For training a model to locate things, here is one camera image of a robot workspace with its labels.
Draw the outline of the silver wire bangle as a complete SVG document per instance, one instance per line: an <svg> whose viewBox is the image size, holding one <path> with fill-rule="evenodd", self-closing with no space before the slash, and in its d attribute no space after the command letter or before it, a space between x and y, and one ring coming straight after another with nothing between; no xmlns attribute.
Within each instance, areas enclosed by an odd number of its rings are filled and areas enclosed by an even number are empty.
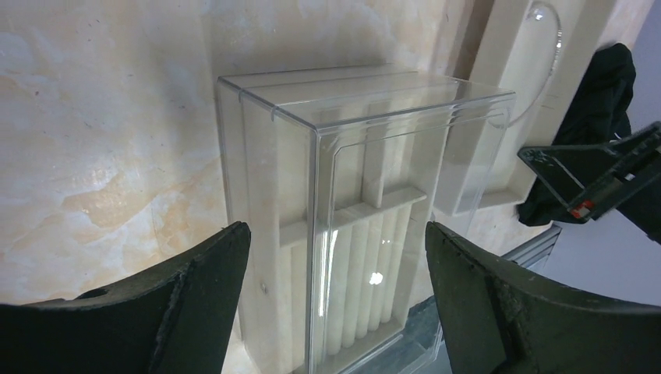
<svg viewBox="0 0 661 374"><path fill-rule="evenodd" d="M536 96L521 114L519 114L516 118L510 120L509 127L517 125L523 118L525 118L528 115L528 113L533 109L533 107L540 102L542 94L545 93L547 87L550 84L550 80L553 77L553 74L557 70L558 62L560 60L560 55L563 47L563 33L564 33L560 15L556 10L555 6L550 4L549 2L533 1L532 4L528 7L528 13L526 15L526 19L533 18L536 22L539 22L541 20L544 20L545 17L552 19L555 23L555 28L556 28L555 41L553 45L553 59L547 71L546 78L542 86L538 89Z"/></svg>

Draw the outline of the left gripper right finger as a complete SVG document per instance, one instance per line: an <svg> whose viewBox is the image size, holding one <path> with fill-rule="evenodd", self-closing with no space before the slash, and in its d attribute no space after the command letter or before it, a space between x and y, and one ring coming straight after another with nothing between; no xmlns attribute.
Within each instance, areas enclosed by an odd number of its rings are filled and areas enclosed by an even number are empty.
<svg viewBox="0 0 661 374"><path fill-rule="evenodd" d="M556 282L437 222L425 249L453 372L659 372L658 306Z"/></svg>

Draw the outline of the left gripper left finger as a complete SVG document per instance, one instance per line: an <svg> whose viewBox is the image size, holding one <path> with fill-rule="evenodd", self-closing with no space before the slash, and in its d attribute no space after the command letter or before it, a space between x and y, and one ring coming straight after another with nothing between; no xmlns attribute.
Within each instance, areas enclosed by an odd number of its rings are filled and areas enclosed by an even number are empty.
<svg viewBox="0 0 661 374"><path fill-rule="evenodd" d="M72 300L1 307L4 373L219 373L251 232L193 248Z"/></svg>

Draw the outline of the clear plastic box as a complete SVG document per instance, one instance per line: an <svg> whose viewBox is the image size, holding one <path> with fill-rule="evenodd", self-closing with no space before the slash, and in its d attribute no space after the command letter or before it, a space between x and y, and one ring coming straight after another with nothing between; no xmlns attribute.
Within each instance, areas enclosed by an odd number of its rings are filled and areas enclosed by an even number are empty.
<svg viewBox="0 0 661 374"><path fill-rule="evenodd" d="M438 356L426 225L467 229L510 90L395 65L221 76L228 218L252 232L239 304L262 373L416 373Z"/></svg>

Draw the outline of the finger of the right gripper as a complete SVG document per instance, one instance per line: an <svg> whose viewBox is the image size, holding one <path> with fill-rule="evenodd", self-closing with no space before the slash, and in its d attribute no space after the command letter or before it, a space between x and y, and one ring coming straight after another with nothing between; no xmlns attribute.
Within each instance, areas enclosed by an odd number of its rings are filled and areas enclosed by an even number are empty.
<svg viewBox="0 0 661 374"><path fill-rule="evenodd" d="M526 146L518 158L564 211L595 221L660 180L660 123L607 143Z"/></svg>

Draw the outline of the beige slotted ring tray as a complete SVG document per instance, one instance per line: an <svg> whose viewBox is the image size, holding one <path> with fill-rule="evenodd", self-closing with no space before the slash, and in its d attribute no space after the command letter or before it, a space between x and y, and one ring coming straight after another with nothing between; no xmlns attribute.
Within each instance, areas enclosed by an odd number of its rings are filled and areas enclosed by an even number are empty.
<svg viewBox="0 0 661 374"><path fill-rule="evenodd" d="M449 118L433 89L242 100L262 373L358 372L398 340Z"/></svg>

